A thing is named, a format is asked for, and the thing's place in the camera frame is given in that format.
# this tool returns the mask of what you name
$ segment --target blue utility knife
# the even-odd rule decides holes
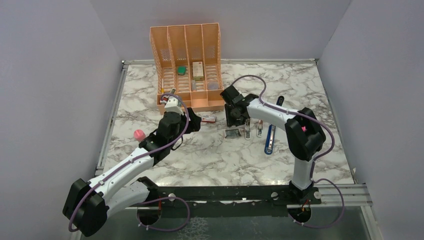
[[[279,96],[277,99],[277,105],[282,106],[283,102],[284,102],[284,97]],[[271,155],[273,153],[274,141],[276,139],[276,130],[277,130],[277,127],[275,125],[269,125],[268,135],[266,136],[266,142],[265,142],[265,154],[267,155]]]

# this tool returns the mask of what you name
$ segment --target table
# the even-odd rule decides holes
[[[320,158],[314,178],[328,178],[336,184],[354,183],[343,150],[337,126],[324,87],[314,63],[290,64],[222,64],[224,88],[242,75],[262,77],[267,82],[264,100],[271,103],[284,96],[284,107],[312,109],[318,120],[324,122],[335,137],[334,150]],[[137,146],[133,137],[137,129],[149,134],[162,118],[156,106],[156,67],[136,64],[128,67],[120,97],[117,115],[105,161],[104,171],[125,159]],[[235,87],[239,92],[259,94],[261,81],[253,78],[240,80]],[[252,120],[252,139],[224,139],[225,113],[202,112],[216,115],[216,123],[202,123],[199,132],[184,135],[181,147],[172,151],[153,168],[137,178],[147,176],[158,186],[237,186],[287,185],[293,176],[294,156],[281,129],[276,132],[273,154],[264,153],[268,124],[264,136],[256,136],[256,119]],[[330,147],[330,138],[323,149]]]

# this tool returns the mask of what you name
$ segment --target marble surface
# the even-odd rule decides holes
[[[271,103],[284,96],[284,107],[312,109],[335,137],[335,147],[320,158],[314,179],[328,178],[337,184],[352,184],[344,150],[329,103],[315,64],[222,64],[224,88],[237,77],[258,75],[267,82],[264,100]],[[162,118],[156,106],[156,67],[130,65],[123,87],[114,123],[109,151],[104,166],[107,171],[125,159],[138,145],[133,137],[137,129],[146,134],[157,128]],[[235,84],[239,92],[259,94],[263,84],[247,78]],[[235,185],[285,185],[293,175],[294,156],[290,153],[287,138],[277,130],[272,155],[264,153],[268,124],[264,136],[256,136],[257,119],[252,120],[252,139],[224,139],[226,126],[223,111],[212,112],[216,123],[202,123],[199,132],[184,135],[179,149],[172,151],[155,167],[141,173],[159,186],[235,186]],[[323,149],[330,146],[330,138]]]

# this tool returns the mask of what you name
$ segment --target metal frame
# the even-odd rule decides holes
[[[316,64],[318,59],[221,59],[222,64]],[[115,118],[118,113],[119,103],[121,100],[122,91],[124,88],[124,83],[127,76],[127,71],[129,65],[145,65],[145,64],[155,64],[154,60],[127,60],[122,61],[123,68],[119,79],[118,89],[116,91],[115,100],[113,102],[112,111],[109,116],[109,126],[106,130],[105,137],[103,140],[103,145],[100,151],[98,164],[96,168],[95,175],[98,176],[103,173],[105,159],[109,151],[110,141],[114,129]],[[371,200],[370,194],[365,184],[338,184],[337,185],[344,197],[345,206],[360,206],[362,209],[364,221],[366,223],[369,235],[372,240],[382,240],[378,223],[374,217],[372,211],[373,202]],[[336,207],[341,206],[341,199],[337,190],[329,184],[318,184],[316,187],[319,188],[321,193],[321,204],[313,204],[312,208],[325,208],[325,207]],[[287,205],[287,208],[298,208],[301,205],[299,204],[290,204]],[[157,207],[137,207],[132,206],[127,209],[148,209]],[[71,234],[71,239],[79,239],[78,236],[81,236],[81,232],[75,232]]]

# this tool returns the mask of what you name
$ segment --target purple cable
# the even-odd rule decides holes
[[[156,152],[159,152],[159,151],[161,151],[161,150],[163,150],[163,149],[165,149],[165,148],[167,148],[167,147],[175,144],[184,135],[184,133],[186,132],[187,128],[189,127],[189,110],[187,109],[186,104],[177,95],[174,95],[174,94],[171,94],[171,93],[164,93],[164,94],[162,94],[162,96],[160,96],[160,99],[162,100],[162,98],[164,96],[171,96],[171,97],[176,98],[182,104],[182,106],[184,107],[185,115],[186,115],[186,118],[187,119],[185,121],[185,127],[182,130],[181,134],[176,139],[174,139],[172,142],[166,144],[165,146],[159,147],[158,149],[155,149],[153,151],[149,151],[149,152],[146,152],[146,153],[143,153],[141,155],[138,155],[138,156],[133,157],[131,160],[128,160],[127,162],[125,162],[121,166],[119,166],[117,169],[115,169],[114,171],[112,171],[109,175],[105,176],[101,181],[106,182],[108,179],[110,179],[113,175],[115,175],[121,169],[123,169],[124,167],[126,167],[132,161],[141,159],[141,158],[143,158],[143,157],[145,157],[147,155],[150,155],[150,154],[154,154]],[[80,209],[81,205],[83,205],[83,203],[86,200],[86,198],[88,198],[88,196],[96,188],[98,188],[99,186],[100,186],[100,183],[97,183],[96,185],[94,185],[90,190],[88,190],[88,192],[81,198],[81,200],[79,201],[79,203],[76,205],[75,210],[73,210],[73,213],[72,213],[72,215],[70,216],[70,219],[69,219],[69,225],[68,225],[69,232],[76,232],[76,231],[78,231],[78,228],[75,228],[75,229],[72,228],[72,224],[74,223],[75,217],[77,216],[77,212]]]
[[[175,232],[175,231],[178,231],[178,230],[184,228],[187,224],[189,224],[189,221],[190,221],[190,207],[189,207],[189,204],[184,199],[182,199],[180,197],[177,197],[177,196],[161,197],[161,198],[158,198],[158,199],[155,199],[155,200],[141,202],[139,204],[143,204],[143,205],[144,204],[151,204],[151,203],[155,203],[155,202],[159,202],[159,201],[167,200],[167,199],[177,199],[177,200],[180,200],[185,205],[185,207],[187,208],[187,218],[185,219],[185,222],[181,226],[176,227],[176,228],[171,228],[171,229],[164,229],[164,228],[158,228],[158,227],[154,227],[154,226],[150,226],[150,225],[144,225],[140,221],[139,216],[137,215],[137,220],[140,223],[138,226],[139,227],[140,226],[143,226],[143,227],[145,227],[147,229],[153,229],[153,230],[157,230],[157,231],[161,231],[161,232]]]
[[[333,135],[333,133],[330,131],[330,129],[324,124],[324,123],[322,123],[322,122],[320,122],[320,121],[318,121],[317,119],[315,119],[315,118],[313,118],[313,117],[310,117],[310,116],[308,116],[308,115],[305,115],[305,114],[303,114],[303,113],[300,113],[300,112],[297,112],[297,111],[288,111],[288,110],[284,110],[284,109],[281,109],[281,108],[279,108],[279,107],[276,107],[276,106],[273,106],[273,105],[271,105],[271,104],[268,104],[268,103],[266,103],[264,100],[262,100],[262,94],[264,94],[264,92],[265,92],[265,90],[267,89],[267,83],[265,82],[265,80],[264,79],[262,79],[260,76],[256,76],[256,75],[243,75],[243,76],[240,76],[239,78],[237,78],[236,80],[234,80],[232,83],[231,83],[231,85],[234,85],[238,80],[240,80],[240,79],[243,79],[243,78],[246,78],[246,77],[252,77],[252,78],[257,78],[257,79],[259,79],[259,80],[261,80],[262,82],[263,82],[263,90],[260,92],[260,94],[259,94],[259,102],[261,103],[261,104],[263,104],[263,105],[265,105],[265,106],[267,106],[267,107],[269,107],[269,108],[271,108],[271,109],[274,109],[274,110],[277,110],[277,111],[279,111],[279,112],[282,112],[282,113],[285,113],[285,114],[292,114],[292,115],[297,115],[297,116],[301,116],[302,118],[306,118],[306,119],[308,119],[308,120],[311,120],[312,122],[314,122],[314,123],[317,123],[317,124],[319,124],[320,126],[322,126],[327,132],[328,132],[328,134],[330,135],[330,137],[331,137],[331,146],[330,146],[330,148],[329,149],[327,149],[326,151],[324,151],[323,153],[321,153],[321,154],[318,154],[317,156],[315,156],[314,158],[313,158],[313,160],[312,160],[312,166],[310,167],[310,173],[309,173],[309,177],[312,179],[312,177],[313,177],[313,175],[314,175],[314,168],[315,168],[315,162],[317,161],[317,159],[318,158],[320,158],[320,157],[322,157],[322,156],[324,156],[324,155],[326,155],[326,154],[328,154],[329,152],[331,152],[331,150],[333,150],[333,148],[334,148],[334,145],[335,145],[335,139],[334,139],[334,135]],[[341,213],[340,213],[340,215],[338,216],[338,218],[333,222],[333,223],[331,223],[331,224],[329,224],[329,225],[325,225],[325,226],[313,226],[313,225],[307,225],[307,224],[303,224],[303,226],[304,227],[307,227],[307,228],[312,228],[312,229],[326,229],[326,228],[330,228],[330,227],[332,227],[332,226],[334,226],[335,224],[337,224],[341,219],[342,219],[342,217],[343,217],[343,215],[344,215],[344,213],[345,213],[345,199],[343,198],[343,195],[342,195],[342,192],[340,191],[340,189],[332,182],[332,181],[330,181],[330,180],[328,180],[328,179],[326,179],[326,178],[321,178],[321,179],[319,179],[318,181],[313,181],[312,180],[312,182],[314,183],[314,184],[317,184],[317,183],[319,183],[319,182],[321,182],[321,181],[327,181],[327,182],[329,182],[329,183],[331,183],[334,187],[335,187],[335,189],[337,189],[337,191],[338,191],[338,193],[340,194],[340,197],[341,197]]]
[[[336,184],[334,184],[332,181],[330,181],[330,180],[328,180],[328,179],[326,179],[326,178],[321,178],[321,179],[319,179],[318,181],[315,181],[314,183],[319,183],[319,182],[321,182],[321,181],[327,181],[327,182],[329,182],[330,184],[332,184],[334,187],[335,187],[335,189],[338,191],[338,194],[340,194],[340,198],[341,198],[341,213],[340,213],[340,215],[338,216],[338,218],[335,220],[335,221],[333,221],[332,223],[330,223],[330,224],[328,224],[328,225],[324,225],[324,226],[314,226],[314,225],[309,225],[309,224],[302,224],[301,222],[298,222],[298,221],[296,221],[290,214],[289,214],[289,216],[290,216],[290,218],[291,219],[293,219],[293,222],[294,223],[296,223],[296,224],[298,224],[298,225],[300,225],[300,226],[302,226],[302,227],[306,227],[306,228],[310,228],[310,229],[328,229],[328,228],[331,228],[332,226],[334,226],[334,225],[336,225],[337,223],[339,223],[340,222],[340,220],[342,220],[342,217],[343,217],[343,215],[345,214],[345,199],[343,198],[343,194],[342,194],[342,191],[340,191],[340,188],[338,188],[337,186],[336,186]]]

